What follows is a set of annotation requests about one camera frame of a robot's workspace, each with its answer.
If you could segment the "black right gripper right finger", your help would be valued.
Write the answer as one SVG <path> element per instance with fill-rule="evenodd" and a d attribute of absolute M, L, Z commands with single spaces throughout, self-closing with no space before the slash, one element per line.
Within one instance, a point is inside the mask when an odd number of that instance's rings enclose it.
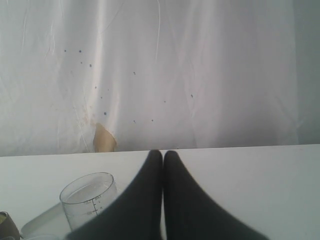
<path fill-rule="evenodd" d="M 163 161 L 166 236 L 169 240 L 265 240 L 267 237 L 219 206 L 194 180 L 180 156 Z"/>

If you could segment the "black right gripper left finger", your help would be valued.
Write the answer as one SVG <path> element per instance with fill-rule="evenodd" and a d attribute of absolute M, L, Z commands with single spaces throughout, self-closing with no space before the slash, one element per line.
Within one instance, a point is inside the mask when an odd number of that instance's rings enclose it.
<path fill-rule="evenodd" d="M 72 231 L 68 240 L 160 240 L 163 156 L 151 150 L 120 196 L 98 216 Z"/>

